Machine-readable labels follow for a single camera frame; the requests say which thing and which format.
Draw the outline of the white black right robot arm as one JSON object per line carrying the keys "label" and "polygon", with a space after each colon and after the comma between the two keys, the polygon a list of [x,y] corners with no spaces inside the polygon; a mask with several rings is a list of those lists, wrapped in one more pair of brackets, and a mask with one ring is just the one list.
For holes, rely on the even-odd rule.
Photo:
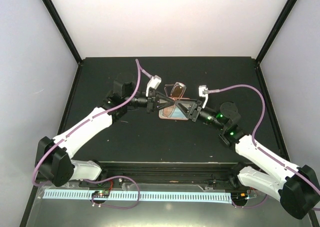
{"label": "white black right robot arm", "polygon": [[245,134],[238,126],[241,116],[233,102],[224,102],[217,111],[204,107],[200,100],[176,100],[174,105],[189,120],[219,129],[218,137],[225,147],[261,169],[239,163],[227,176],[230,187],[246,186],[263,192],[279,201],[283,209],[298,220],[320,202],[316,172],[308,165],[289,162]]}

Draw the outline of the brown frame sunglasses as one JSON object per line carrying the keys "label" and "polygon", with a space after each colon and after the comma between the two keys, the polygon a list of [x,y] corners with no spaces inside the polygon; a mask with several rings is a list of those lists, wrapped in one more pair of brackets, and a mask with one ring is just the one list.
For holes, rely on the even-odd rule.
{"label": "brown frame sunglasses", "polygon": [[187,89],[187,86],[181,82],[164,85],[164,92],[166,96],[174,100],[181,99],[184,96],[186,89]]}

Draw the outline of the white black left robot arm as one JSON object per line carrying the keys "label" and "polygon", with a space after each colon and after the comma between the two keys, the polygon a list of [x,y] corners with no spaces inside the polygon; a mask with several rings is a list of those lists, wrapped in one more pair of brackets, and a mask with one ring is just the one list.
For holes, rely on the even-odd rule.
{"label": "white black left robot arm", "polygon": [[36,186],[37,175],[41,174],[56,187],[73,180],[84,180],[97,187],[103,186],[108,175],[102,171],[98,162],[73,159],[80,148],[122,118],[129,107],[146,108],[150,113],[171,107],[175,103],[172,98],[153,87],[141,96],[136,96],[138,87],[133,82],[115,81],[113,90],[107,94],[101,105],[95,107],[83,120],[54,138],[43,137],[38,142],[32,183]]}

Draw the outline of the pink glasses case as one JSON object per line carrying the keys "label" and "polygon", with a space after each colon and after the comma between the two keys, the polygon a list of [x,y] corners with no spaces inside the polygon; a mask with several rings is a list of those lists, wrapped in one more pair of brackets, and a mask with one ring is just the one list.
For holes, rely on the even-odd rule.
{"label": "pink glasses case", "polygon": [[187,121],[188,118],[175,105],[159,110],[158,117],[163,120]]}

